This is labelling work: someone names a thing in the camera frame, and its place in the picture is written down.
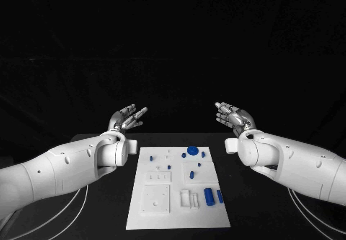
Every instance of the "black background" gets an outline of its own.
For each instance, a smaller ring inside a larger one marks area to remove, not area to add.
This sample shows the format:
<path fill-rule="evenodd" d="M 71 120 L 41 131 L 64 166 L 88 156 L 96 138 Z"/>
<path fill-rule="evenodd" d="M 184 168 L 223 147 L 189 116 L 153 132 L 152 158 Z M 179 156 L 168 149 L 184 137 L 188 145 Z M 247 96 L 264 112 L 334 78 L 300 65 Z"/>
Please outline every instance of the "black background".
<path fill-rule="evenodd" d="M 215 102 L 267 133 L 345 153 L 346 2 L 2 3 L 0 148 L 15 163 L 101 133 L 227 133 Z"/>

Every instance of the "blue object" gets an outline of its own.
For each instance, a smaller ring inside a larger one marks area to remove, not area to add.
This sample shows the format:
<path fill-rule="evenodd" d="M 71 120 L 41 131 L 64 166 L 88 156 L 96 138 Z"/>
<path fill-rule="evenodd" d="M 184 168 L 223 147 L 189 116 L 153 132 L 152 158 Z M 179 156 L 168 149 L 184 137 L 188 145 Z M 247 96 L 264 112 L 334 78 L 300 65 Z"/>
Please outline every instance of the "blue object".
<path fill-rule="evenodd" d="M 200 149 L 195 147 L 195 146 L 189 146 L 188 148 L 188 153 L 192 155 L 192 156 L 197 156 L 200 154 Z"/>
<path fill-rule="evenodd" d="M 218 190 L 218 200 L 220 200 L 220 203 L 223 204 L 224 199 L 223 199 L 223 191 L 221 190 Z"/>
<path fill-rule="evenodd" d="M 214 196 L 214 191 L 211 188 L 207 188 L 204 190 L 204 194 L 205 194 L 205 201 L 207 201 L 207 205 L 208 206 L 214 206 L 215 205 L 215 196 Z"/>

